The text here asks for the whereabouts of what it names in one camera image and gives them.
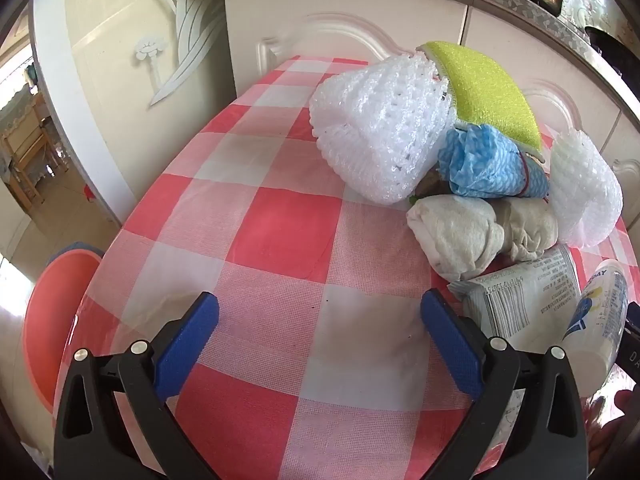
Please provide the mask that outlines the white plastic drink bottle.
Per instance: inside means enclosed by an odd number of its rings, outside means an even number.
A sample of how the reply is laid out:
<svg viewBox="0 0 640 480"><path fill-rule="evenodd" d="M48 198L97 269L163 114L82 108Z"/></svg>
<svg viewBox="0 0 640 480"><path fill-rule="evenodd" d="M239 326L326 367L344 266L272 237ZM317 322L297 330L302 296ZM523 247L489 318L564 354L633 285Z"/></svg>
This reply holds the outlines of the white plastic drink bottle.
<svg viewBox="0 0 640 480"><path fill-rule="evenodd" d="M596 393L608 378L620 348L627 309L623 267L617 260L604 260L582 290L561 342L582 399Z"/></svg>

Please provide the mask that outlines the grey printed plastic package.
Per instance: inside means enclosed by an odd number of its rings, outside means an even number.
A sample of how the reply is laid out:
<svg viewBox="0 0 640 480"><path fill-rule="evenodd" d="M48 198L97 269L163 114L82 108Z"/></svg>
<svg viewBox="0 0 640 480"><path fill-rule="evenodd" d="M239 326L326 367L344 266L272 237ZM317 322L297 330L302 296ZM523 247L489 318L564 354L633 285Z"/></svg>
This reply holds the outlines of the grey printed plastic package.
<svg viewBox="0 0 640 480"><path fill-rule="evenodd" d="M561 341L579 297L574 259L564 245L448 289L486 337L538 353Z"/></svg>

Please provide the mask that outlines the small white foam fruit net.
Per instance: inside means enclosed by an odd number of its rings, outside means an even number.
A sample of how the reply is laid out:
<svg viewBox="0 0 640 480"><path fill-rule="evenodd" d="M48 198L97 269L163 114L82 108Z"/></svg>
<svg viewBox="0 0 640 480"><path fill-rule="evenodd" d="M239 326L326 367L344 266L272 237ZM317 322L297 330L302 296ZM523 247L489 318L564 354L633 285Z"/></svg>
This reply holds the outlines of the small white foam fruit net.
<svg viewBox="0 0 640 480"><path fill-rule="evenodd" d="M574 248L599 245L620 218L620 182L582 130L570 128L553 141L549 204L558 220L559 241Z"/></svg>

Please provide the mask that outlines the white rag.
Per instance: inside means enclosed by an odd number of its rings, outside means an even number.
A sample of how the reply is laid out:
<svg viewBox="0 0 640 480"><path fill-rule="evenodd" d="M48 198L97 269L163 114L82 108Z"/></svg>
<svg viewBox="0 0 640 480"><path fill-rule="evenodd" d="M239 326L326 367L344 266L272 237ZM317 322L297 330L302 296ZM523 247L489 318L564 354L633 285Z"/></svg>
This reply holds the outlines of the white rag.
<svg viewBox="0 0 640 480"><path fill-rule="evenodd" d="M476 278L500 254L536 260L559 239L558 220L541 198L428 196L409 209L407 223L431 268L449 283Z"/></svg>

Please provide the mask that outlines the blue patterned cloth wad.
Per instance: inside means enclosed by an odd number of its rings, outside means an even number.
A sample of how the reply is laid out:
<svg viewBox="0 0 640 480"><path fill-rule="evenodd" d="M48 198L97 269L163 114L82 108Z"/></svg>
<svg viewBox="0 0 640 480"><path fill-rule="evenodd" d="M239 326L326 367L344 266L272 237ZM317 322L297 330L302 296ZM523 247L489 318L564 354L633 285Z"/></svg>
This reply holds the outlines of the blue patterned cloth wad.
<svg viewBox="0 0 640 480"><path fill-rule="evenodd" d="M490 125L449 130L437 166L450 191L462 197L546 198L549 193L541 164Z"/></svg>

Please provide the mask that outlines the yellow-green sponge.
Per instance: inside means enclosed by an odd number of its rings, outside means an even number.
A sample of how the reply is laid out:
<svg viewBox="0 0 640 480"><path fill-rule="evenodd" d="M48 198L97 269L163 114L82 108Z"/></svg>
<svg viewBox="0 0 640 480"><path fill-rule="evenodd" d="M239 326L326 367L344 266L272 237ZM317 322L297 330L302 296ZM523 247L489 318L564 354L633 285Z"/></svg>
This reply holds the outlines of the yellow-green sponge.
<svg viewBox="0 0 640 480"><path fill-rule="evenodd" d="M541 135L524 93L496 61L469 47L429 41L419 51L447 77L458 121L487 124L540 152Z"/></svg>

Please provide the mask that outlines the large white foam fruit net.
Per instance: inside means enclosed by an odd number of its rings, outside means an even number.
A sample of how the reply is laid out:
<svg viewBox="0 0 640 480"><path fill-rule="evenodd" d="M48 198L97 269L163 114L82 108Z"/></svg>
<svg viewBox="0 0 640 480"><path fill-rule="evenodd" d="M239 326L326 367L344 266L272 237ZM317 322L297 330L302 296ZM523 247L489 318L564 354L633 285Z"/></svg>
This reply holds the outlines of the large white foam fruit net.
<svg viewBox="0 0 640 480"><path fill-rule="evenodd" d="M411 194L436 164L456 119L449 79L420 52L334 75L309 100L323 158L356 193L380 205Z"/></svg>

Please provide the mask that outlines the pink plastic trash bucket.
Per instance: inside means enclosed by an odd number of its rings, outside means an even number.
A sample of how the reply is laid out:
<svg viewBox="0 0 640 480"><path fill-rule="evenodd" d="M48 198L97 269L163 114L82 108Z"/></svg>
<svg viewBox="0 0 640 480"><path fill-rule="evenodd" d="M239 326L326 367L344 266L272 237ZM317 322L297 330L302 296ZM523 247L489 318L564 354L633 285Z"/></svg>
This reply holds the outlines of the pink plastic trash bucket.
<svg viewBox="0 0 640 480"><path fill-rule="evenodd" d="M38 399L53 411L58 372L82 297L103 252L88 246L64 249L44 268L29 297L23 324L23 354Z"/></svg>

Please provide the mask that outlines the white kitchen cabinets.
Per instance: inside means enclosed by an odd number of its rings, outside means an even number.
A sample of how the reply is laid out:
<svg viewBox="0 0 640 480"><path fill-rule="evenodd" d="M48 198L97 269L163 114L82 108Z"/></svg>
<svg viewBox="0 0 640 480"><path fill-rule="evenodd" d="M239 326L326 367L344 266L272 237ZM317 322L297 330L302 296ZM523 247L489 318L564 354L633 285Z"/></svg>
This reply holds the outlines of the white kitchen cabinets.
<svg viewBox="0 0 640 480"><path fill-rule="evenodd" d="M585 64L515 25L454 0L224 0L235 87L295 55L376 62L427 41L463 44L498 62L536 118L582 129L612 166L627 223L639 218L639 129Z"/></svg>

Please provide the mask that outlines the red white checkered tablecloth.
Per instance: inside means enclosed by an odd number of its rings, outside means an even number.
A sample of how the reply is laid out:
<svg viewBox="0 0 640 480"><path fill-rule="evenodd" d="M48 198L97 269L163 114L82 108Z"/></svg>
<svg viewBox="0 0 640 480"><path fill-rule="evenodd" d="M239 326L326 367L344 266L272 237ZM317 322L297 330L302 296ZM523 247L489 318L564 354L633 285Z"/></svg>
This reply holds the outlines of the red white checkered tablecloth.
<svg viewBox="0 0 640 480"><path fill-rule="evenodd" d="M291 58L213 118L107 248L67 353L126 350L202 292L216 330L169 402L225 479L416 479L469 400L420 320L446 283L406 222L326 164L308 100L347 58Z"/></svg>

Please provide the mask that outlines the wooden chair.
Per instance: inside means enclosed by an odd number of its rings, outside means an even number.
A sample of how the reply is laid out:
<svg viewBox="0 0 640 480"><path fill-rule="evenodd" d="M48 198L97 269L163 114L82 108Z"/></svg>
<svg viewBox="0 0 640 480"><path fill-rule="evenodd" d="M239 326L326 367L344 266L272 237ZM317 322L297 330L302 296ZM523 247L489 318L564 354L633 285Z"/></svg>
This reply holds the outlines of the wooden chair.
<svg viewBox="0 0 640 480"><path fill-rule="evenodd" d="M41 94L31 94L27 86L15 93L1 110L1 147L9 156L10 173L26 196L39 203L44 198L37 183L55 176L54 170L60 166L46 128L49 117Z"/></svg>

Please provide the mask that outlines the black wok pan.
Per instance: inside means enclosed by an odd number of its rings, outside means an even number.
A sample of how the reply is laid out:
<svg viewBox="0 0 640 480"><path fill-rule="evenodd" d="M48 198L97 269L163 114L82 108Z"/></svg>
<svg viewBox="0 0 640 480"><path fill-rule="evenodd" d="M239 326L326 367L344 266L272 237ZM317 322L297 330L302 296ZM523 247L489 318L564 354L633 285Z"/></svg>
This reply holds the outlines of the black wok pan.
<svg viewBox="0 0 640 480"><path fill-rule="evenodd" d="M624 46L620 40L593 26L586 26L585 32L589 37L590 44L601 52L606 62L620 70L622 74L638 72L638 56Z"/></svg>

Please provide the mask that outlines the glass partition with flower decal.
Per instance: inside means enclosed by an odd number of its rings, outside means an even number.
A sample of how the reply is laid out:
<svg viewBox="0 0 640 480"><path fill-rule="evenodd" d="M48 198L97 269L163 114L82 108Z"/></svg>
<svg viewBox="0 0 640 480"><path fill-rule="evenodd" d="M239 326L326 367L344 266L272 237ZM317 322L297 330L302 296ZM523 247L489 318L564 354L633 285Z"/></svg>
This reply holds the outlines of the glass partition with flower decal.
<svg viewBox="0 0 640 480"><path fill-rule="evenodd" d="M82 90L135 198L235 97L224 0L65 0Z"/></svg>

